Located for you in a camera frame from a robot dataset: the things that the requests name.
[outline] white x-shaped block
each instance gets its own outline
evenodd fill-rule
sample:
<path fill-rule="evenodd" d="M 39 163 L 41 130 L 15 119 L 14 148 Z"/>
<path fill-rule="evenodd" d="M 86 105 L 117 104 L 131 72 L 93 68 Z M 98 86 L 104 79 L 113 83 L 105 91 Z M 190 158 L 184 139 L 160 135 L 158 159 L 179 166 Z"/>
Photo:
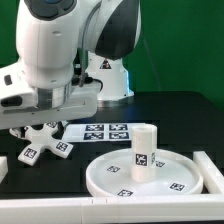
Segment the white x-shaped block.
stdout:
<path fill-rule="evenodd" d="M 34 130 L 31 126 L 25 127 L 25 136 L 18 129 L 10 129 L 10 133 L 17 138 L 31 142 L 18 159 L 30 166 L 33 166 L 45 149 L 49 149 L 57 156 L 67 158 L 73 145 L 52 137 L 58 131 L 58 123 L 52 122 L 44 124 L 41 130 Z"/>

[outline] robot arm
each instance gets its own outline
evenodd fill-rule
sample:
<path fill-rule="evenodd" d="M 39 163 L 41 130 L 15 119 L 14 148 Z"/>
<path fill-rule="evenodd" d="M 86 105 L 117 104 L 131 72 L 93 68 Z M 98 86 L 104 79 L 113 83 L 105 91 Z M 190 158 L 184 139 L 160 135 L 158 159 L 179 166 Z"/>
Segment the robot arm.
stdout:
<path fill-rule="evenodd" d="M 113 60 L 129 54 L 140 33 L 139 5 L 139 0 L 20 0 L 19 61 L 0 70 L 0 116 L 29 121 L 1 122 L 0 129 L 30 119 L 32 125 L 92 116 L 100 87 L 71 85 L 77 48 Z"/>

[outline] black and white square marker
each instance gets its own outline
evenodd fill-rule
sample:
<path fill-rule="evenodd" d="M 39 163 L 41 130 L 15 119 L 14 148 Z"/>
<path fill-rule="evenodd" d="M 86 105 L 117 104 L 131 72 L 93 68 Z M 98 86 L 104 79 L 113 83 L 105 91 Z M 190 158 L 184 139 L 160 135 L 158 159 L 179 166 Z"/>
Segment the black and white square marker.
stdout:
<path fill-rule="evenodd" d="M 156 166 L 162 168 L 165 165 L 165 163 L 156 161 Z"/>
<path fill-rule="evenodd" d="M 51 123 L 47 123 L 46 125 L 50 128 L 55 128 L 57 126 L 57 122 L 51 122 Z"/>
<path fill-rule="evenodd" d="M 152 164 L 154 164 L 155 160 L 156 160 L 156 155 L 155 153 L 152 153 Z"/>
<path fill-rule="evenodd" d="M 130 196 L 132 196 L 133 194 L 134 194 L 134 192 L 123 189 L 123 190 L 120 191 L 117 195 L 118 195 L 118 196 L 121 196 L 121 197 L 130 197 Z"/>
<path fill-rule="evenodd" d="M 121 168 L 116 167 L 116 166 L 111 166 L 107 169 L 107 171 L 112 172 L 112 173 L 117 173 Z"/>
<path fill-rule="evenodd" d="M 148 166 L 148 156 L 142 154 L 136 154 L 135 164 L 138 166 Z"/>
<path fill-rule="evenodd" d="M 68 148 L 68 145 L 65 144 L 64 142 L 59 142 L 56 146 L 56 149 L 58 149 L 62 152 L 65 152 L 67 148 Z"/>
<path fill-rule="evenodd" d="M 84 134 L 84 140 L 103 140 L 104 139 L 104 133 L 103 132 L 95 132 L 95 133 L 85 133 Z"/>
<path fill-rule="evenodd" d="M 24 152 L 24 156 L 33 159 L 35 157 L 35 155 L 37 154 L 37 151 L 28 148 L 25 152 Z"/>
<path fill-rule="evenodd" d="M 109 139 L 129 139 L 128 132 L 110 132 Z"/>
<path fill-rule="evenodd" d="M 170 189 L 175 190 L 175 191 L 182 191 L 184 188 L 185 188 L 185 185 L 177 184 L 177 183 L 173 183 L 170 186 Z"/>
<path fill-rule="evenodd" d="M 104 131 L 103 124 L 86 125 L 86 131 Z"/>
<path fill-rule="evenodd" d="M 110 124 L 109 131 L 127 131 L 128 125 L 127 124 Z"/>

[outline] green wall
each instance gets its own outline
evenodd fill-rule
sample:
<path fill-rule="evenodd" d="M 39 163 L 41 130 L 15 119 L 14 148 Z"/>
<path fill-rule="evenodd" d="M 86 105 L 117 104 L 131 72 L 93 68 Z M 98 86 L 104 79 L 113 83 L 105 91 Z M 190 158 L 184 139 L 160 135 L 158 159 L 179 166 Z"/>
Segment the green wall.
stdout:
<path fill-rule="evenodd" d="M 141 0 L 142 31 L 125 58 L 131 88 L 197 91 L 224 110 L 224 0 Z M 0 0 L 0 66 L 16 61 L 17 0 Z"/>

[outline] white cylinder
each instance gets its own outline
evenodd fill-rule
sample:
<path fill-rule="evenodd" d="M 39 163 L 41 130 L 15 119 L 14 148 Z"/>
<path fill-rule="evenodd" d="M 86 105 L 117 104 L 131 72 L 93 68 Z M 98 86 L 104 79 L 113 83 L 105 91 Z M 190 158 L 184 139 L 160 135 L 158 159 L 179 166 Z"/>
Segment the white cylinder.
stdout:
<path fill-rule="evenodd" d="M 132 179 L 152 181 L 156 171 L 157 127 L 150 124 L 132 128 Z"/>

